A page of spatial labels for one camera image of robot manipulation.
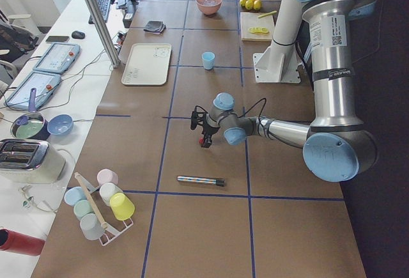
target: brown table surface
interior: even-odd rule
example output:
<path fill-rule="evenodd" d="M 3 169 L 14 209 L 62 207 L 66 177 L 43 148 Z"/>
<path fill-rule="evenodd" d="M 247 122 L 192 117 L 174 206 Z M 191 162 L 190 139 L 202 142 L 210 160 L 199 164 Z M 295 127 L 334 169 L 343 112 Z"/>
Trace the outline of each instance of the brown table surface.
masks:
<path fill-rule="evenodd" d="M 263 12 L 280 7 L 280 0 L 262 1 Z M 224 0 L 209 17 L 195 0 L 142 0 L 120 59 L 133 43 L 170 43 L 167 82 L 124 86 L 124 65 L 113 70 L 75 168 L 95 186 L 99 170 L 115 171 L 136 205 L 135 225 L 102 247 L 83 237 L 62 202 L 33 277 L 365 277 L 339 185 L 315 177 L 300 149 L 261 137 L 229 146 L 221 132 L 204 149 L 200 129 L 190 130 L 194 106 L 209 109 L 223 91 L 237 111 L 265 97 L 265 116 L 314 118 L 306 76 L 297 85 L 255 82 L 252 54 L 269 43 L 240 40 L 241 11 L 238 0 Z M 146 33 L 149 20 L 167 29 Z M 216 55 L 210 71 L 201 66 L 207 50 Z M 227 185 L 180 184 L 177 175 L 221 177 Z M 69 186 L 77 185 L 72 177 Z"/>

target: white table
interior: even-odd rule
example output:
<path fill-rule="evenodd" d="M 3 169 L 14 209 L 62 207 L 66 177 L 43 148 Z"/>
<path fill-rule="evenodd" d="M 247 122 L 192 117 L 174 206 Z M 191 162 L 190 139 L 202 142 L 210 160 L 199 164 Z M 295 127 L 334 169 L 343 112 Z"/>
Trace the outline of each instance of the white table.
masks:
<path fill-rule="evenodd" d="M 107 27 L 111 37 L 114 37 L 118 31 L 126 32 L 122 23 L 122 13 L 111 6 Z M 81 46 L 81 53 L 75 60 L 75 63 L 62 76 L 63 79 L 72 77 L 79 73 L 88 63 L 92 62 L 104 49 L 99 39 L 99 35 L 93 24 L 88 24 L 89 10 L 84 0 L 72 0 L 64 12 L 53 25 L 48 35 L 71 35 L 72 31 L 79 30 L 85 32 L 86 37 L 83 40 L 70 39 L 70 43 L 78 43 Z M 49 43 L 43 41 L 36 49 L 33 56 L 42 56 L 49 47 Z M 25 77 L 31 72 L 37 59 L 31 60 L 19 73 L 12 86 L 18 86 Z M 50 136 L 47 140 L 60 154 L 66 159 L 66 164 L 60 179 L 51 184 L 31 185 L 28 190 L 30 196 L 34 196 L 36 203 L 44 204 L 46 202 L 52 209 L 58 209 L 66 185 L 73 173 L 75 162 L 82 149 L 92 120 L 95 117 L 96 107 L 99 104 L 104 93 L 105 87 L 111 75 L 111 62 L 107 54 L 102 54 L 101 58 L 85 69 L 84 77 L 75 85 L 70 101 L 62 107 L 53 107 L 67 102 L 68 93 L 71 86 L 77 81 L 80 75 L 72 77 L 61 83 L 60 87 L 51 96 L 51 99 L 44 107 L 51 107 L 40 111 L 46 120 L 51 120 L 59 114 L 69 114 L 75 120 L 88 120 L 75 122 L 74 128 L 64 137 Z M 4 106 L 4 99 L 0 100 L 0 106 Z M 14 121 L 25 112 L 12 111 L 2 108 L 0 111 L 4 114 L 6 120 Z M 11 123 L 0 121 L 0 138 L 13 138 L 10 133 Z M 54 214 L 45 213 L 39 210 L 27 211 L 22 207 L 23 197 L 18 192 L 18 188 L 23 187 L 25 183 L 16 183 L 0 176 L 0 226 L 14 230 L 27 235 L 46 239 Z M 0 251 L 0 276 L 1 277 L 30 277 L 39 257 L 14 254 Z"/>

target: yellow cup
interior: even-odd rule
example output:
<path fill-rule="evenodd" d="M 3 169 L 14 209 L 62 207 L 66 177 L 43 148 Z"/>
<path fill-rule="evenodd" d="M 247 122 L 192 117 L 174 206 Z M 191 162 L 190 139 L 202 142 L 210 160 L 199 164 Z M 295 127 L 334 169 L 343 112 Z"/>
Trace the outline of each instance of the yellow cup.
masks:
<path fill-rule="evenodd" d="M 116 193 L 109 200 L 116 219 L 127 220 L 135 212 L 135 205 L 124 193 Z"/>

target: computer mouse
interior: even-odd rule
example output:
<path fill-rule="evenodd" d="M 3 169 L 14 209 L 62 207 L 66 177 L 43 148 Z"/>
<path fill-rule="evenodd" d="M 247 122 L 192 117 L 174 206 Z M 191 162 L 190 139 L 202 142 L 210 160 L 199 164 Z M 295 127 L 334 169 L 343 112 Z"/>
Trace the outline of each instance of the computer mouse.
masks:
<path fill-rule="evenodd" d="M 82 39 L 85 38 L 85 33 L 84 33 L 84 32 L 81 32 L 81 31 L 74 31 L 74 32 L 71 34 L 71 37 L 72 37 L 72 38 L 75 38 L 76 40 L 82 40 Z"/>

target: toaster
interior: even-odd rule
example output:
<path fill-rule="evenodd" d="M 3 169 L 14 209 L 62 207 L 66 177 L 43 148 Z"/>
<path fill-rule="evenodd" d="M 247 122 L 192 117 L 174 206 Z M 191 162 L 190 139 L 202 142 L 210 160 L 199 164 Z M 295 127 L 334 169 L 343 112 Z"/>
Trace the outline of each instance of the toaster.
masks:
<path fill-rule="evenodd" d="M 64 157 L 47 141 L 0 141 L 0 175 L 14 182 L 52 183 L 61 174 Z"/>

